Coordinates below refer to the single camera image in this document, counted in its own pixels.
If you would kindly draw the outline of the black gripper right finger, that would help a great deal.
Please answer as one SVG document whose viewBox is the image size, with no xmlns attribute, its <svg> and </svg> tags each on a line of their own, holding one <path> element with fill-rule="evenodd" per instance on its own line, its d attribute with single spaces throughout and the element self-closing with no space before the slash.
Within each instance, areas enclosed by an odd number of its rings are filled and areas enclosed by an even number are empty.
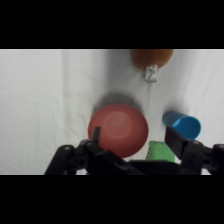
<svg viewBox="0 0 224 224">
<path fill-rule="evenodd" d="M 181 161 L 180 175 L 200 175 L 203 169 L 211 175 L 224 175 L 224 144 L 209 148 L 197 140 L 184 138 L 172 127 L 166 128 L 165 143 Z"/>
</svg>

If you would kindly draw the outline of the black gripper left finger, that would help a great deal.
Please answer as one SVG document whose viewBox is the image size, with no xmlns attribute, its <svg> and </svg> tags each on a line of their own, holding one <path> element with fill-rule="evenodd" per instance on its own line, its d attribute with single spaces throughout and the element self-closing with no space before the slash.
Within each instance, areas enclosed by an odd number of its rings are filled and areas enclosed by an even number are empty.
<svg viewBox="0 0 224 224">
<path fill-rule="evenodd" d="M 78 170 L 86 169 L 90 174 L 101 174 L 109 167 L 105 151 L 99 146 L 101 128 L 94 129 L 93 138 L 82 140 L 77 147 L 60 146 L 45 175 L 75 175 Z"/>
</svg>

